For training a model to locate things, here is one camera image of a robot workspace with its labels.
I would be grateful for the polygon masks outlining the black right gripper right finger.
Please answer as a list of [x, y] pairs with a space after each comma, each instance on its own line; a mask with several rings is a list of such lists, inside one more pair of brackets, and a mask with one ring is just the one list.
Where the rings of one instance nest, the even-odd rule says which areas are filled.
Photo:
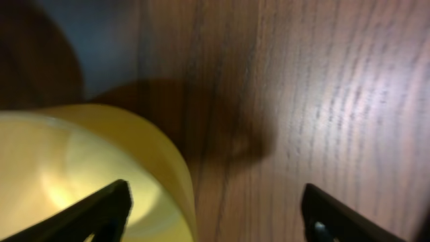
[[307, 241], [403, 241], [314, 184], [304, 187], [301, 211]]

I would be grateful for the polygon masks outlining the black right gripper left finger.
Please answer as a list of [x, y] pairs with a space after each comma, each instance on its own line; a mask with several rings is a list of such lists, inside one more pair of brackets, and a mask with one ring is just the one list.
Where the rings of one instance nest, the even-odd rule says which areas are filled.
[[118, 179], [67, 209], [4, 239], [18, 241], [115, 241], [122, 239], [132, 207], [128, 182]]

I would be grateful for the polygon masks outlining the yellow bowl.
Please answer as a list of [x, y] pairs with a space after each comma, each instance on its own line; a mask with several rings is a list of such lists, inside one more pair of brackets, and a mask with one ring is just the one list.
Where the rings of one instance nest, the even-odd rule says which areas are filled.
[[1, 237], [122, 179], [125, 241], [197, 241], [189, 169], [173, 142], [121, 108], [82, 104], [1, 113]]

